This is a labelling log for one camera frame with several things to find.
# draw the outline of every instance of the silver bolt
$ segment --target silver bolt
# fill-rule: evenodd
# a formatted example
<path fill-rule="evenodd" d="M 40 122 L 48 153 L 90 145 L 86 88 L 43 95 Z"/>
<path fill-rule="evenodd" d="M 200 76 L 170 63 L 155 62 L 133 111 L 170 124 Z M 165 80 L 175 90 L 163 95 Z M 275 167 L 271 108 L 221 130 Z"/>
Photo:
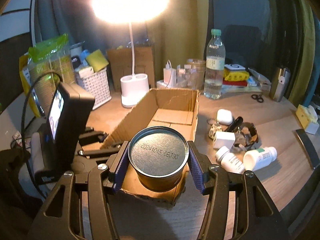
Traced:
<path fill-rule="evenodd" d="M 213 170 L 213 171 L 217 171 L 218 169 L 220 169 L 220 166 L 217 165 L 217 164 L 211 164 L 210 165 L 210 169 Z"/>
<path fill-rule="evenodd" d="M 108 165 L 106 165 L 105 163 L 101 163 L 98 165 L 99 170 L 105 170 L 107 167 L 108 167 Z"/>
<path fill-rule="evenodd" d="M 72 171 L 66 171 L 66 172 L 64 173 L 64 175 L 66 175 L 66 176 L 72 176 L 72 174 L 73 174 Z"/>
<path fill-rule="evenodd" d="M 252 178 L 254 176 L 254 173 L 252 171 L 246 171 L 244 174 L 249 178 Z"/>

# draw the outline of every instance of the display screen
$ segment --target display screen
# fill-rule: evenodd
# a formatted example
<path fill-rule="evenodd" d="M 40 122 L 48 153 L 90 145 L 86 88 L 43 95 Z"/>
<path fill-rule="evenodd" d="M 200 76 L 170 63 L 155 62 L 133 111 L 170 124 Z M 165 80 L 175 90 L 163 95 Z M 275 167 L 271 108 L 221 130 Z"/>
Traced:
<path fill-rule="evenodd" d="M 59 90 L 57 90 L 53 99 L 51 111 L 49 113 L 49 123 L 50 123 L 52 137 L 54 140 L 56 138 L 59 119 L 60 119 L 60 115 L 63 108 L 63 103 L 64 103 L 63 97 L 59 92 Z"/>

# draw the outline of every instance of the wooden table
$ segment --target wooden table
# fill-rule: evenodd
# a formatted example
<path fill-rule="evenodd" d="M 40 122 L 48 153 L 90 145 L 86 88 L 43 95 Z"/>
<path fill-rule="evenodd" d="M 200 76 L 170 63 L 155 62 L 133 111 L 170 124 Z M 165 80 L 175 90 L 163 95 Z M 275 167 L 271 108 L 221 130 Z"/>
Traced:
<path fill-rule="evenodd" d="M 245 122 L 253 122 L 262 146 L 274 146 L 278 152 L 276 161 L 255 174 L 277 208 L 282 210 L 305 185 L 313 169 L 294 134 L 296 129 L 301 128 L 294 114 L 296 108 L 286 99 L 276 103 L 264 96 L 265 102 L 261 104 L 251 99 L 250 95 L 238 94 L 219 100 L 209 100 L 201 95 L 195 144 L 199 152 L 207 154 L 215 162 L 212 141 L 208 138 L 210 127 L 207 119 L 214 118 L 220 108 L 230 110 L 234 117 L 242 116 Z M 110 102 L 92 112 L 88 125 L 96 130 L 111 132 L 128 112 L 129 109 L 121 106 L 121 95 L 113 93 Z M 320 136 L 310 138 L 320 153 Z M 121 239 L 196 239 L 207 199 L 196 190 L 189 174 L 186 191 L 171 210 L 156 207 L 123 192 L 111 196 L 110 203 Z M 232 236 L 234 206 L 235 196 L 231 192 L 225 239 Z M 84 220 L 85 227 L 89 226 L 88 222 Z"/>

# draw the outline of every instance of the silver thermos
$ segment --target silver thermos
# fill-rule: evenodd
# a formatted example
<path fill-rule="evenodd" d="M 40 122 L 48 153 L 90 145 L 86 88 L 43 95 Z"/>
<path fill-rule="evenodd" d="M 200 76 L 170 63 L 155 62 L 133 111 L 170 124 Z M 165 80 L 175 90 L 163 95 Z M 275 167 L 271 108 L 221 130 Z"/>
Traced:
<path fill-rule="evenodd" d="M 277 68 L 271 82 L 269 96 L 273 101 L 280 102 L 287 88 L 290 78 L 290 70 L 288 68 Z"/>

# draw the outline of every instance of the white lamp base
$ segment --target white lamp base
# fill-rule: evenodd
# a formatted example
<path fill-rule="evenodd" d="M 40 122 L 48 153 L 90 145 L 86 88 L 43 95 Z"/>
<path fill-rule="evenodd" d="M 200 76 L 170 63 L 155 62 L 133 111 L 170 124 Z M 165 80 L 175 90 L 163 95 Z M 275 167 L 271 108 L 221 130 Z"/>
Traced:
<path fill-rule="evenodd" d="M 149 82 L 147 74 L 136 74 L 124 76 L 121 82 L 121 103 L 125 108 L 135 106 L 149 91 Z"/>

